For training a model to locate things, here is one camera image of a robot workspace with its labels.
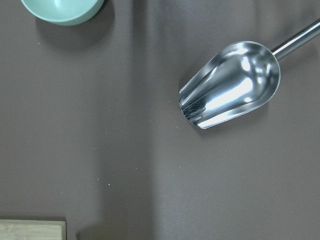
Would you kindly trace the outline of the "steel scoop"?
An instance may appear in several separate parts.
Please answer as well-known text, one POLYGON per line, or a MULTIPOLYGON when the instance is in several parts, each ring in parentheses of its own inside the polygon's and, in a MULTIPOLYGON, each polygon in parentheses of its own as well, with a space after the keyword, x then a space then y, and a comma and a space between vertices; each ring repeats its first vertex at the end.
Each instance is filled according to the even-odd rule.
POLYGON ((228 45, 179 90, 182 114, 208 129, 262 107, 280 85, 279 61, 319 34, 316 20, 273 50, 255 41, 228 45))

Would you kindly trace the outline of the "mint green bowl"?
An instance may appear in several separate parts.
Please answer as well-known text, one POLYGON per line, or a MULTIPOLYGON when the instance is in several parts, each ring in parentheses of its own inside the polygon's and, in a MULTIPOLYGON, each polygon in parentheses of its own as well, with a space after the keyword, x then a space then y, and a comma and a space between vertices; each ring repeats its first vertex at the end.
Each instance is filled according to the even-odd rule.
POLYGON ((59 26, 75 26, 94 17, 103 0, 22 0, 37 18, 59 26))

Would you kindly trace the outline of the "bamboo cutting board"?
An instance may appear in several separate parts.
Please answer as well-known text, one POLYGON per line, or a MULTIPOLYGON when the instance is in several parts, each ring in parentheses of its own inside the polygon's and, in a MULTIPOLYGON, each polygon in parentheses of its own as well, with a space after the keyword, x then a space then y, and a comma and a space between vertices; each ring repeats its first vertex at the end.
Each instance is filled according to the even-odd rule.
POLYGON ((65 221, 0 220, 1 240, 66 240, 65 221))

